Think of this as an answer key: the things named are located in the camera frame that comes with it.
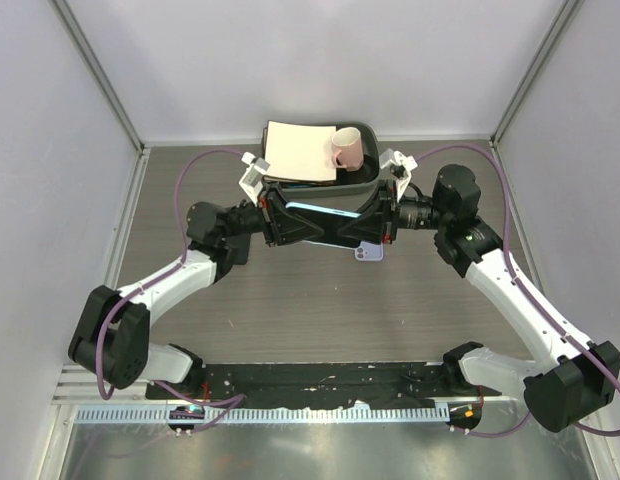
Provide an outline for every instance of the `white bracket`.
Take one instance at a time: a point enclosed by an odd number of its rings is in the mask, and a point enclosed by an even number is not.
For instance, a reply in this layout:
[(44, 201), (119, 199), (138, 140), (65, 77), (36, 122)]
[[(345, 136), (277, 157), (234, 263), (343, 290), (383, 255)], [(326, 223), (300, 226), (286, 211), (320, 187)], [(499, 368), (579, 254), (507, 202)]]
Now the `white bracket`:
[(263, 190), (261, 179), (270, 168), (270, 164), (263, 158), (248, 152), (243, 154), (241, 161), (248, 165), (248, 168), (239, 180), (239, 186), (248, 195), (250, 201), (257, 205), (259, 194)]
[(379, 157), (379, 167), (383, 170), (390, 165), (403, 167), (401, 177), (397, 178), (397, 200), (401, 200), (401, 197), (403, 197), (408, 185), (410, 185), (412, 181), (412, 170), (417, 168), (417, 162), (413, 156), (406, 157), (403, 153), (389, 148)]

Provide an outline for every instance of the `white cable carrier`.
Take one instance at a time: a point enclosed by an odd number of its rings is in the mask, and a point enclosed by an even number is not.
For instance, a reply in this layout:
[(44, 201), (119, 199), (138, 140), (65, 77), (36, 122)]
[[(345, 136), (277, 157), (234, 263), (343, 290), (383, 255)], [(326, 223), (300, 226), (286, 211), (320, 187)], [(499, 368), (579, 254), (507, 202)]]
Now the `white cable carrier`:
[[(207, 423), (219, 416), (224, 409), (205, 407), (205, 418), (170, 419), (175, 404), (159, 405), (82, 405), (79, 407), (75, 424), (152, 424), (196, 425)], [(335, 410), (289, 410), (276, 408), (258, 410), (237, 408), (231, 410), (219, 424), (325, 424), (325, 423), (427, 423), (447, 422), (450, 412), (447, 403), (437, 402), (434, 408), (405, 408), (396, 410), (373, 410), (365, 403), (352, 408)]]

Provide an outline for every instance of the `smartphone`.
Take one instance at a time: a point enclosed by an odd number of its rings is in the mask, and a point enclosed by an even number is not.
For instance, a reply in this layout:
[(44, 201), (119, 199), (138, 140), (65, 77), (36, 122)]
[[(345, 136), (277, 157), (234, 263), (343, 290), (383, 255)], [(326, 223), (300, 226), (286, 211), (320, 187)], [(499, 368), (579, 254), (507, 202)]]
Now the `smartphone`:
[(345, 210), (336, 210), (334, 208), (319, 207), (317, 205), (297, 202), (286, 203), (286, 209), (296, 210), (297, 213), (303, 215), (304, 218), (307, 218), (310, 222), (323, 228), (324, 234), (309, 243), (318, 243), (321, 245), (328, 245), (329, 247), (340, 248), (357, 248), (361, 244), (360, 240), (339, 237), (337, 235), (337, 230), (360, 215), (357, 212), (347, 212)]

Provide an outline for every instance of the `pink mug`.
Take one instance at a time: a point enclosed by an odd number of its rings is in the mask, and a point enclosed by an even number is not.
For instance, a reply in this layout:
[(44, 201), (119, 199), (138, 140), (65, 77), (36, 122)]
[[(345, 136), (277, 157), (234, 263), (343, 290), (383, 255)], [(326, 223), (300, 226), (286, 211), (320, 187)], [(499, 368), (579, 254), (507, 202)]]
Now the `pink mug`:
[(332, 163), (336, 168), (354, 172), (363, 165), (361, 132), (354, 127), (337, 130), (332, 135)]

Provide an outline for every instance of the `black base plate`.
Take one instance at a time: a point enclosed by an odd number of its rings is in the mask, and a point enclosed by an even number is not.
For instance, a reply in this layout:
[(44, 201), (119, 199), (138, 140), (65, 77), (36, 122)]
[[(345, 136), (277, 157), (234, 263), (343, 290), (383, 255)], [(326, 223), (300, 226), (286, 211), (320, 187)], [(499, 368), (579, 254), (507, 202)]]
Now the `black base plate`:
[[(331, 410), (351, 407), (361, 400), (372, 409), (421, 408), (430, 397), (479, 396), (476, 387), (465, 391), (446, 385), (441, 365), (412, 363), (218, 364), (207, 365), (205, 382), (210, 399), (246, 395), (240, 408)], [(484, 388), (484, 396), (498, 395)], [(149, 386), (146, 397), (172, 396)]]

